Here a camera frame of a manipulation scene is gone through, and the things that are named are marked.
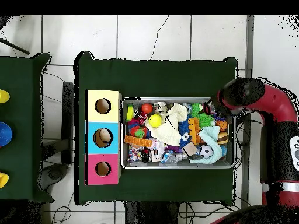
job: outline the orange ball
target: orange ball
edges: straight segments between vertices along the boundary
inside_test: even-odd
[[[142,111],[145,112],[146,114],[150,114],[152,112],[152,104],[149,103],[144,103],[142,105]]]
[[[216,125],[220,127],[220,132],[225,131],[227,129],[227,122],[218,120]]]

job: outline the circular hole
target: circular hole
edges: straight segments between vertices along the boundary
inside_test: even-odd
[[[106,114],[111,110],[111,103],[106,98],[99,99],[96,101],[95,109],[98,113]]]
[[[98,129],[93,135],[93,141],[99,148],[108,147],[113,141],[112,132],[108,129]]]
[[[102,177],[107,176],[111,172],[111,167],[108,162],[99,162],[95,169],[96,173]]]

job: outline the blue box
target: blue box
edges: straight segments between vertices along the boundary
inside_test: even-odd
[[[113,140],[109,146],[100,148],[93,141],[93,135],[99,129],[108,129],[112,135]],[[117,154],[119,150],[119,123],[118,122],[88,122],[87,133],[87,151],[89,154]]]

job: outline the red ball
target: red ball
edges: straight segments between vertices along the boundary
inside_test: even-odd
[[[145,112],[146,114],[150,114],[152,112],[152,104],[149,103],[144,103],[142,105],[142,111]]]

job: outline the yellow box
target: yellow box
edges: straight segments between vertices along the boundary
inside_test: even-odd
[[[118,91],[87,90],[88,121],[119,122],[121,97]]]

